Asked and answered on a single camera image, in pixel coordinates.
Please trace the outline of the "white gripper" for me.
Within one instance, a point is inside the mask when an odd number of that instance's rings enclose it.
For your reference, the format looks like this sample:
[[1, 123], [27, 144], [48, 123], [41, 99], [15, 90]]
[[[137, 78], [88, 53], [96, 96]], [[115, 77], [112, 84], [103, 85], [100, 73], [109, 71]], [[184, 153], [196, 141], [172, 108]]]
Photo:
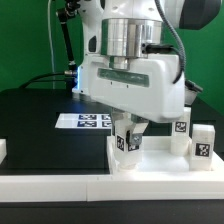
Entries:
[[126, 132], [128, 150], [134, 151], [140, 148], [148, 120], [170, 123], [182, 116], [184, 76], [173, 83], [178, 70], [176, 55], [150, 54], [147, 58], [131, 59], [130, 70], [123, 71], [111, 69], [108, 57], [89, 54], [79, 70], [79, 87], [93, 100], [114, 107], [111, 113], [116, 119], [115, 135], [123, 133], [125, 112], [134, 114]]

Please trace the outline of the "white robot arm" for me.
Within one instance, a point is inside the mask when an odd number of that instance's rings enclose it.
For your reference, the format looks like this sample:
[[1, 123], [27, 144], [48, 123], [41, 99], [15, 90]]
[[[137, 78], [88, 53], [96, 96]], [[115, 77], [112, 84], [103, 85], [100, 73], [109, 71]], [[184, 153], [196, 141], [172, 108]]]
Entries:
[[222, 0], [81, 0], [84, 60], [77, 91], [109, 105], [116, 146], [136, 150], [149, 121], [171, 123], [202, 88], [185, 78], [178, 28], [200, 30]]

